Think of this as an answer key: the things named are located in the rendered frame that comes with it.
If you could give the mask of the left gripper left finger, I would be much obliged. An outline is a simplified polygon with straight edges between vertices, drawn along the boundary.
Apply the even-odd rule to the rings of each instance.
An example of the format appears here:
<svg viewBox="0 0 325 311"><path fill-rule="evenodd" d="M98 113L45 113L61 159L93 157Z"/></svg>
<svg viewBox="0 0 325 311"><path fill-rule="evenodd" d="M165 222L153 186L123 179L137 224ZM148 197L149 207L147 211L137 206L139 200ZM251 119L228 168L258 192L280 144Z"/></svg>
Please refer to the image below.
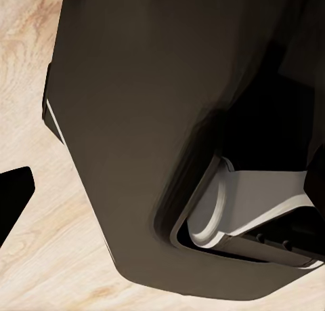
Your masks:
<svg viewBox="0 0 325 311"><path fill-rule="evenodd" d="M35 183L30 167L0 173L0 247L34 192Z"/></svg>

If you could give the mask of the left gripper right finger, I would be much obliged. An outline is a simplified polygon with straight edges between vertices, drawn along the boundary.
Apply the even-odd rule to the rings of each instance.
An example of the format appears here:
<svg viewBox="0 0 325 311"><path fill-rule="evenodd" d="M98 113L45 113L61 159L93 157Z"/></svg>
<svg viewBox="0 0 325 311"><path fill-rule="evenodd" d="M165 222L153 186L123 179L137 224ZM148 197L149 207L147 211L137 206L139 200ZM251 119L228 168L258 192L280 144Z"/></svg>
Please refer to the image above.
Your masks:
<svg viewBox="0 0 325 311"><path fill-rule="evenodd" d="M303 189L325 220L325 169L310 166L305 176Z"/></svg>

